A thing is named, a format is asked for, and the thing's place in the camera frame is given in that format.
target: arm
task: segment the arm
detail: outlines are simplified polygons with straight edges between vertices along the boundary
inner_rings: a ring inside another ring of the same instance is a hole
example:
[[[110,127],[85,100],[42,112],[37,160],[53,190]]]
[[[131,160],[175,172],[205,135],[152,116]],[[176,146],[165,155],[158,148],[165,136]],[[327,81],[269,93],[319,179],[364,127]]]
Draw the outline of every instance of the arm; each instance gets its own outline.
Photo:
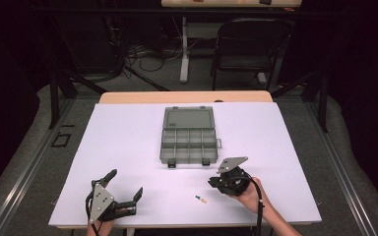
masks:
[[[96,227],[96,229],[99,229],[99,232],[98,232],[99,236],[107,236],[110,233],[110,231],[112,230],[114,221],[115,220],[104,222],[102,224],[102,226],[100,226],[100,221],[97,220],[94,223],[94,226]],[[95,236],[94,230],[92,229],[92,227],[89,223],[88,223],[88,234],[87,234],[87,236]]]
[[[279,212],[273,207],[259,179],[253,178],[259,185],[263,197],[263,218],[272,226],[279,236],[296,236],[300,235],[290,224],[288,224]],[[247,190],[239,197],[233,197],[240,201],[246,208],[257,213],[257,204],[259,197],[253,183],[250,183]]]

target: chair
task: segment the chair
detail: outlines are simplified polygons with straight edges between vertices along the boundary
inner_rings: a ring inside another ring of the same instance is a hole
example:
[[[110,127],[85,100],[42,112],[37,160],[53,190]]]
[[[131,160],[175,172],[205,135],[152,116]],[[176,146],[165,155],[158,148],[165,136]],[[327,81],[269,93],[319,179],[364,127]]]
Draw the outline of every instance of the chair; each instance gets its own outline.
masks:
[[[217,36],[211,76],[216,89],[217,70],[270,73],[269,90],[281,44],[288,39],[291,25],[281,20],[235,19],[224,23]]]

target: plastic organizer box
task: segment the plastic organizer box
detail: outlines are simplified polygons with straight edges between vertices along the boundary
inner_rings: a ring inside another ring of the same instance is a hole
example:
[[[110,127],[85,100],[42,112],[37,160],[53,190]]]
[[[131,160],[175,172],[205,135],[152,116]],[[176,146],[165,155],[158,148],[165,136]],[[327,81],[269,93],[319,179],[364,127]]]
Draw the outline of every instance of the plastic organizer box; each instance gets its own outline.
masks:
[[[218,146],[212,107],[167,107],[160,159],[169,168],[178,163],[217,163]]]

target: white tabletop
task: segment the white tabletop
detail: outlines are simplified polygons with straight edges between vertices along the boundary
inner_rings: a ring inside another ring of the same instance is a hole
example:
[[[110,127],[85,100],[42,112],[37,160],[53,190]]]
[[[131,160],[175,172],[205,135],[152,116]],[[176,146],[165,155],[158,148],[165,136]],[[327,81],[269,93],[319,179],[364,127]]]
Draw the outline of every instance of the white tabletop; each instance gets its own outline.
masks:
[[[298,8],[302,0],[272,0],[271,5],[259,0],[161,0],[163,7],[259,7]]]
[[[219,160],[211,166],[159,159],[164,108],[212,106]],[[117,169],[107,191],[128,202],[143,187],[137,214],[116,219],[120,227],[255,225],[257,215],[213,189],[208,180],[226,157],[248,156],[240,165],[262,180],[269,198],[290,223],[321,221],[278,106],[272,102],[97,104],[49,224],[87,225],[85,198],[91,181]],[[207,200],[204,204],[196,196]]]

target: table leg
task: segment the table leg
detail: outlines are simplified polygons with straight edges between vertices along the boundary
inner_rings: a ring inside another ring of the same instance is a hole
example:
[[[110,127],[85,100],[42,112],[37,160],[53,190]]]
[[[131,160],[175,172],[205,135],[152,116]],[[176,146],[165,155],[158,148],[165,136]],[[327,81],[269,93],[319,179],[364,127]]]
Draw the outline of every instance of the table leg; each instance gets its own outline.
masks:
[[[180,69],[180,83],[188,82],[189,56],[188,56],[188,35],[186,18],[182,21],[182,67]]]
[[[134,236],[136,229],[135,228],[127,228],[127,235],[126,236]]]

